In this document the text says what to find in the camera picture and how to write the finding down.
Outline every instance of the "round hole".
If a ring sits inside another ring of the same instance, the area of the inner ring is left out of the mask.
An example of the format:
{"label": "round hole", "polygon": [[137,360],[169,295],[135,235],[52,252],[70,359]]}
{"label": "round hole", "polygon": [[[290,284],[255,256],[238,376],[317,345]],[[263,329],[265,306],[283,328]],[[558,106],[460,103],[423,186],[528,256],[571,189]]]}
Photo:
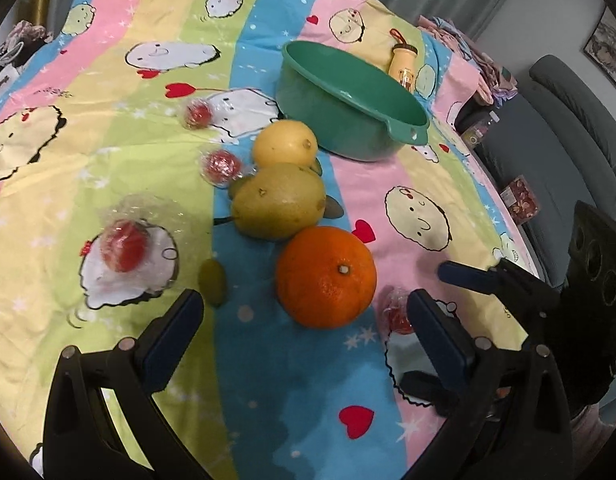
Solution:
{"label": "round hole", "polygon": [[601,295],[603,297],[603,303],[607,306],[613,305],[616,301],[616,272],[614,269],[605,273],[603,285],[601,285]]}
{"label": "round hole", "polygon": [[576,226],[576,232],[574,233],[574,246],[576,247],[576,250],[580,251],[581,249],[583,249],[584,244],[585,244],[584,230],[581,228],[581,226]]}
{"label": "round hole", "polygon": [[596,280],[601,273],[601,247],[596,240],[592,240],[588,245],[586,265],[590,278]]}

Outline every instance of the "green plastic bowl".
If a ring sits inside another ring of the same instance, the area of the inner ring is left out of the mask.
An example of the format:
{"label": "green plastic bowl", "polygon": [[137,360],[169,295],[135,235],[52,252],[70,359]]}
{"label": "green plastic bowl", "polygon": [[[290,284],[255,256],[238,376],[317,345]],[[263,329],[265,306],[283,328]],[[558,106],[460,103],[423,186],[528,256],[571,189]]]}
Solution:
{"label": "green plastic bowl", "polygon": [[404,144],[427,144],[424,108],[375,66],[311,41],[291,41],[281,52],[279,108],[307,124],[324,150],[372,162]]}

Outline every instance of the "wall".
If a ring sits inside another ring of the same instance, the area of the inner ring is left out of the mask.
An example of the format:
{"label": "wall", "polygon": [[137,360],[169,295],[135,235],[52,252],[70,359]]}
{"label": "wall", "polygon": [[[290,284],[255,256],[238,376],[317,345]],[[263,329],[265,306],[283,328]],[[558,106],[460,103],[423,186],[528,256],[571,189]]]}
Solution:
{"label": "wall", "polygon": [[506,0],[477,43],[519,79],[540,57],[561,58],[616,120],[616,87],[583,52],[603,0]]}

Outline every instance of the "bed sheet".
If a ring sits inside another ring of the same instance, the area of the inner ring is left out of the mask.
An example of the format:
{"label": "bed sheet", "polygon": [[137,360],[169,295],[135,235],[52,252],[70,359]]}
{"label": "bed sheet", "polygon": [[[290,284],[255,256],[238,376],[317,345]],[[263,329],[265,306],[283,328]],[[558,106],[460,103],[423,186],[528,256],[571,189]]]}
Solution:
{"label": "bed sheet", "polygon": [[[318,41],[387,70],[397,28],[418,48],[414,95],[431,116],[429,144],[362,164],[320,152],[329,195],[378,273],[373,305],[349,326],[311,331],[276,302],[279,244],[240,236],[229,199],[201,179],[200,145],[249,157],[276,120],[286,41]],[[430,363],[416,334],[377,323],[392,288],[423,287],[472,335],[519,348],[525,334],[495,299],[445,286],[446,259],[488,267],[506,257],[536,272],[496,190],[452,124],[477,70],[377,0],[75,0],[63,33],[0,100],[0,421],[37,465],[48,389],[62,348],[111,348],[137,336],[215,257],[229,299],[205,320],[155,396],[217,480],[400,478],[443,423],[398,391],[399,374]],[[176,117],[189,95],[229,102],[213,128]],[[109,287],[102,212],[147,210],[154,282]],[[412,221],[411,205],[417,220]],[[105,391],[130,455],[146,462]]]}

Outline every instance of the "metal screw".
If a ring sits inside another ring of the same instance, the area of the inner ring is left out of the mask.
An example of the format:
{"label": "metal screw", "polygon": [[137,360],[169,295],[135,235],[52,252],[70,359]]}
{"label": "metal screw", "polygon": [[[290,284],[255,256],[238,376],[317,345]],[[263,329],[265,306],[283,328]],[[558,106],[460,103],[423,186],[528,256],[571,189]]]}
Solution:
{"label": "metal screw", "polygon": [[474,340],[474,344],[480,350],[489,350],[492,348],[492,341],[487,337],[477,337]]}
{"label": "metal screw", "polygon": [[130,350],[131,348],[134,347],[134,338],[132,338],[132,337],[124,337],[117,344],[117,346],[119,347],[120,350],[128,351],[128,350]]}
{"label": "metal screw", "polygon": [[76,351],[77,349],[74,346],[72,345],[67,346],[66,348],[62,350],[62,357],[66,359],[70,359]]}
{"label": "metal screw", "polygon": [[548,357],[550,355],[550,349],[545,345],[537,345],[537,354],[541,357]]}

